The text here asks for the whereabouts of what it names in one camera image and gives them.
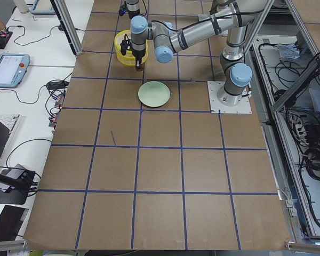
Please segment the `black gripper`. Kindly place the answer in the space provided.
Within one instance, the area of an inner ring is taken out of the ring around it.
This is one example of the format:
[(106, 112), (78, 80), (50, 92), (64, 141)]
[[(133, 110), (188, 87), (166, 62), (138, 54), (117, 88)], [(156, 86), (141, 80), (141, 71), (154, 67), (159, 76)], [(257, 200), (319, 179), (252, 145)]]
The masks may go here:
[(126, 4), (123, 4), (119, 7), (119, 16), (122, 17), (125, 13), (127, 13), (127, 7)]
[(135, 57), (135, 68), (139, 68), (139, 62), (141, 62), (141, 66), (144, 66), (145, 63), (142, 62), (142, 57), (146, 54), (146, 45), (137, 45), (134, 44), (131, 39), (129, 39), (128, 35), (125, 34), (122, 42), (120, 43), (121, 54), (126, 55), (126, 51), (132, 51), (133, 56)]

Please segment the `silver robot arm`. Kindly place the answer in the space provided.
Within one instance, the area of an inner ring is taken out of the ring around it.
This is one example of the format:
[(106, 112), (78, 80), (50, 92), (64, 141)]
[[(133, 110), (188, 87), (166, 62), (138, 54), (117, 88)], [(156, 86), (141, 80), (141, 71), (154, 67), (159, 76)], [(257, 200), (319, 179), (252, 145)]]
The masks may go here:
[(119, 7), (118, 14), (122, 17), (124, 14), (128, 14), (129, 19), (134, 18), (135, 16), (140, 15), (140, 7), (138, 0), (126, 0)]
[(136, 70), (142, 70), (147, 41), (154, 42), (157, 61), (168, 63), (174, 53), (227, 31), (227, 45), (220, 56), (226, 81), (217, 97), (223, 105), (233, 107), (240, 103), (242, 93), (252, 79), (251, 68), (242, 60), (272, 4), (272, 1), (257, 0), (213, 1), (209, 16), (175, 30), (169, 23), (148, 21), (141, 15), (138, 1), (125, 1), (118, 13), (120, 16), (128, 14), (131, 37), (122, 41), (121, 54), (131, 50)]

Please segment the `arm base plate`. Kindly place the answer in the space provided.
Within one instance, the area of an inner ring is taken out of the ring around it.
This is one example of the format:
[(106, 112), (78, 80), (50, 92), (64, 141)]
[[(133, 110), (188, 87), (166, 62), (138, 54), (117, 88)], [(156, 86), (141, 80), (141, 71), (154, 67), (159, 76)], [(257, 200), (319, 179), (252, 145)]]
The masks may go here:
[(242, 94), (228, 95), (224, 90), (224, 81), (208, 81), (208, 93), (211, 113), (215, 114), (252, 114), (248, 91)]

